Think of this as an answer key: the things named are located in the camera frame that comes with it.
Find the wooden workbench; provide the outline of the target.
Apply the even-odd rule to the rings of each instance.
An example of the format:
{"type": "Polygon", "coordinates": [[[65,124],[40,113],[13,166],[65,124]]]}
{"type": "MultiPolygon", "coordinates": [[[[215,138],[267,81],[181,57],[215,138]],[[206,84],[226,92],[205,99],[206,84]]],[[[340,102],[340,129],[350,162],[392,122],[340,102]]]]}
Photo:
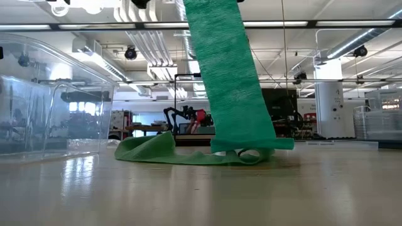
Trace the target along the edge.
{"type": "Polygon", "coordinates": [[[165,128],[163,126],[146,126],[146,125],[126,126],[125,129],[128,131],[142,131],[144,136],[147,135],[147,132],[165,132],[165,131],[167,131],[167,128],[165,128]]]}

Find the person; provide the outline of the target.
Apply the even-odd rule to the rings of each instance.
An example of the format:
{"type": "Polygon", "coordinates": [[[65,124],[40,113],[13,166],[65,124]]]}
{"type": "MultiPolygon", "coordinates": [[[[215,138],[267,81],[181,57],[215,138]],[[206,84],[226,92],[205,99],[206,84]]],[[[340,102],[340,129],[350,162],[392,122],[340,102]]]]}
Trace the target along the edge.
{"type": "Polygon", "coordinates": [[[203,109],[196,110],[195,114],[190,117],[190,124],[187,127],[187,134],[198,134],[202,127],[213,126],[212,116],[203,109]]]}

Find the black ceiling spotlight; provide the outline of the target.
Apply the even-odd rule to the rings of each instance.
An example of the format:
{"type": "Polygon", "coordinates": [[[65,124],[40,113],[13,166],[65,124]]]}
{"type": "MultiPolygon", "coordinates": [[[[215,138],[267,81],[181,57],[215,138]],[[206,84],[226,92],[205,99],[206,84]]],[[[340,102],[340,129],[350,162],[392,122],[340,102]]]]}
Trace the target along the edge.
{"type": "Polygon", "coordinates": [[[299,85],[301,84],[304,80],[307,79],[307,74],[305,72],[299,72],[294,76],[294,85],[299,85]]]}
{"type": "Polygon", "coordinates": [[[135,46],[129,46],[124,54],[127,60],[135,60],[137,58],[137,52],[135,46]]]}
{"type": "Polygon", "coordinates": [[[367,48],[364,45],[362,45],[354,50],[353,56],[356,58],[357,57],[365,57],[367,55],[367,53],[368,53],[367,48]]]}

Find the clear plastic bin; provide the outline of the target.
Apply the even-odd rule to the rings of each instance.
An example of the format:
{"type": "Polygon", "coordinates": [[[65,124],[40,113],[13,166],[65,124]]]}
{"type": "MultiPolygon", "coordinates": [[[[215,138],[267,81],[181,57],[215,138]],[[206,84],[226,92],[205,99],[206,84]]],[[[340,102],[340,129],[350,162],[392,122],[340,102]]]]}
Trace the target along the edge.
{"type": "Polygon", "coordinates": [[[42,41],[0,33],[0,164],[105,150],[117,88],[42,41]]]}

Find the black aluminium table frame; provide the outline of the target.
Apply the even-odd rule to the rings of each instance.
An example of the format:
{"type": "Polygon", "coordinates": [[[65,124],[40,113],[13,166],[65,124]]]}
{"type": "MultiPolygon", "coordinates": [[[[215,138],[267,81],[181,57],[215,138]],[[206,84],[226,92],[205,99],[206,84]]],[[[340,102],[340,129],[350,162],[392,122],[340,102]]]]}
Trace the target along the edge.
{"type": "MultiPolygon", "coordinates": [[[[365,28],[402,28],[402,19],[365,19],[365,20],[296,20],[296,21],[244,21],[250,30],[280,29],[365,29],[365,28]]],[[[189,25],[181,22],[131,22],[131,23],[8,23],[0,24],[0,32],[40,32],[40,31],[132,31],[132,30],[187,30],[189,25]]]]}

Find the stack of clear bins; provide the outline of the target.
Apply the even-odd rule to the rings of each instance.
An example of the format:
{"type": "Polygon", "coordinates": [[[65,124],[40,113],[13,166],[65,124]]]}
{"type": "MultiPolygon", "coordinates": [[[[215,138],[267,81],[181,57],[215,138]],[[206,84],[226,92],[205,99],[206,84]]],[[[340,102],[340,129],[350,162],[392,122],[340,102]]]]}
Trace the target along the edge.
{"type": "Polygon", "coordinates": [[[365,94],[366,104],[354,108],[357,139],[402,141],[402,89],[365,94]]]}

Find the teal green bandage strip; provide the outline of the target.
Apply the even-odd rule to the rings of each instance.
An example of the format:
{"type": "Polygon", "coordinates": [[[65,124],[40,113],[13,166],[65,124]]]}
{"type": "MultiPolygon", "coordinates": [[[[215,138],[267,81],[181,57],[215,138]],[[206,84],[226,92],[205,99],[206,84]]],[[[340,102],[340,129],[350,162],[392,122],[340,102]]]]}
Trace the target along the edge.
{"type": "Polygon", "coordinates": [[[276,136],[236,0],[183,0],[215,125],[214,153],[293,149],[276,136]]]}

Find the silver ventilation duct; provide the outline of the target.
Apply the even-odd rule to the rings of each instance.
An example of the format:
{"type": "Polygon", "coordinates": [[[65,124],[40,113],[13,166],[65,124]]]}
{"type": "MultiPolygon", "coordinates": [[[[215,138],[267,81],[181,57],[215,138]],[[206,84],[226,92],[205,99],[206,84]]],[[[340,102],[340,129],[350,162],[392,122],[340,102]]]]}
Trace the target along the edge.
{"type": "Polygon", "coordinates": [[[337,19],[330,21],[322,21],[317,26],[333,29],[358,29],[359,32],[352,35],[337,46],[321,52],[321,57],[326,62],[340,58],[344,55],[354,52],[361,48],[365,43],[383,35],[385,32],[393,28],[402,28],[402,7],[395,12],[381,19],[337,19]]]}

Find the white column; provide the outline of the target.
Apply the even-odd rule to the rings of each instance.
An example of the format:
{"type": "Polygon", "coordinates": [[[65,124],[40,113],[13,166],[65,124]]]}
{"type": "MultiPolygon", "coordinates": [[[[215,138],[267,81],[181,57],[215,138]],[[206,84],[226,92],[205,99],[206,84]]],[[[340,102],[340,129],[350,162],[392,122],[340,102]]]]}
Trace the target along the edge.
{"type": "Polygon", "coordinates": [[[342,137],[344,125],[344,93],[341,60],[329,60],[315,67],[315,101],[317,131],[326,138],[342,137]]]}

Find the black monitor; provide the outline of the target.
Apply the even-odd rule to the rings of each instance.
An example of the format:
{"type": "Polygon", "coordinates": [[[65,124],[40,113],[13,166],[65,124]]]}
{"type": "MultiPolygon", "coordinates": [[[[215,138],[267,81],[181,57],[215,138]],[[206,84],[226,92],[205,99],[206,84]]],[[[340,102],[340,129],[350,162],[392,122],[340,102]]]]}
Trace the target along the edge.
{"type": "Polygon", "coordinates": [[[262,89],[262,94],[273,121],[296,118],[298,107],[295,89],[262,89]]]}

